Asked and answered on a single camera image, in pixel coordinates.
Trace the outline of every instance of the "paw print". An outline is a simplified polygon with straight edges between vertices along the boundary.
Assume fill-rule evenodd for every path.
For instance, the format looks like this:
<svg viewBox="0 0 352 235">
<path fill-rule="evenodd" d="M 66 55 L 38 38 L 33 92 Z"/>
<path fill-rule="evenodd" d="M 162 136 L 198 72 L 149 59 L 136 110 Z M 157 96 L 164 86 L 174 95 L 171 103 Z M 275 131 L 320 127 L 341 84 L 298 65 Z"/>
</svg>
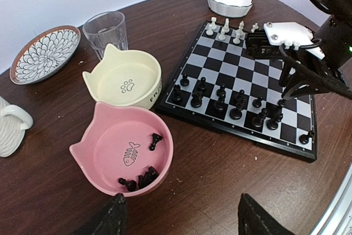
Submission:
<svg viewBox="0 0 352 235">
<path fill-rule="evenodd" d="M 121 88 L 121 93 L 124 94 L 126 92 L 131 92 L 133 86 L 134 86 L 134 82 L 133 82 L 132 79 L 123 82 L 123 85 L 120 87 Z"/>
</svg>

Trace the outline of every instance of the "fish bone drawing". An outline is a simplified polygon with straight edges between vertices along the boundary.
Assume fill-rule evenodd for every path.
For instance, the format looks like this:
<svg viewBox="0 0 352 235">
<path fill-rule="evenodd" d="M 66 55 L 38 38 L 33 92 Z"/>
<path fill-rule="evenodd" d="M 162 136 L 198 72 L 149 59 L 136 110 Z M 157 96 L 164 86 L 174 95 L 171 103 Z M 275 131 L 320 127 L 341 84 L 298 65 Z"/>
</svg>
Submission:
<svg viewBox="0 0 352 235">
<path fill-rule="evenodd" d="M 137 160 L 138 151 L 136 150 L 141 145 L 135 144 L 132 141 L 128 143 L 130 148 L 127 148 L 125 151 L 125 155 L 123 156 L 123 162 L 126 166 L 131 166 Z"/>
</svg>

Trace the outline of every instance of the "brown and white bowl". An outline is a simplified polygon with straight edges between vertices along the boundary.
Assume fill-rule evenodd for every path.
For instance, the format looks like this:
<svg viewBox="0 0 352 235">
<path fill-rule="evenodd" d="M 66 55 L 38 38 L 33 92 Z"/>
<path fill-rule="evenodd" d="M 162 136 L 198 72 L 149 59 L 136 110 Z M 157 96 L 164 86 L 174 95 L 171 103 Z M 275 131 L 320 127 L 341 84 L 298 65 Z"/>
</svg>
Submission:
<svg viewBox="0 0 352 235">
<path fill-rule="evenodd" d="M 77 49 L 80 38 L 74 26 L 59 26 L 36 36 L 16 56 L 10 69 L 11 81 L 33 84 L 57 73 Z"/>
</svg>

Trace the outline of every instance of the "mug handle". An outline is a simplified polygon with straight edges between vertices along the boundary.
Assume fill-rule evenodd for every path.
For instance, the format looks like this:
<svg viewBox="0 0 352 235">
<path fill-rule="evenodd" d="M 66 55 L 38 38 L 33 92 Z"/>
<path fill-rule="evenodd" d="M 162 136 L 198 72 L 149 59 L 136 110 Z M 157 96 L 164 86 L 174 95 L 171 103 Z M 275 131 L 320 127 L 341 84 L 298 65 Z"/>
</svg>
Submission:
<svg viewBox="0 0 352 235">
<path fill-rule="evenodd" d="M 8 115 L 15 116 L 23 121 L 20 125 L 21 130 L 29 129 L 33 125 L 33 118 L 22 108 L 16 105 L 5 106 L 1 111 L 0 115 L 5 117 Z"/>
</svg>

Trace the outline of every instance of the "white mug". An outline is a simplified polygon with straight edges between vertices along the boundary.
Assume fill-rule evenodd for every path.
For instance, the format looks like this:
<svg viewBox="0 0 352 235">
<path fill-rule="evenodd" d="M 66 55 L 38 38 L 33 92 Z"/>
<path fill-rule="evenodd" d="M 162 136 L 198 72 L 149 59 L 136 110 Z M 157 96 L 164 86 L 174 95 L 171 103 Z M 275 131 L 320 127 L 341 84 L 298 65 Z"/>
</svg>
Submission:
<svg viewBox="0 0 352 235">
<path fill-rule="evenodd" d="M 10 156 L 21 144 L 25 131 L 33 126 L 32 117 L 22 108 L 0 96 L 0 157 Z"/>
</svg>

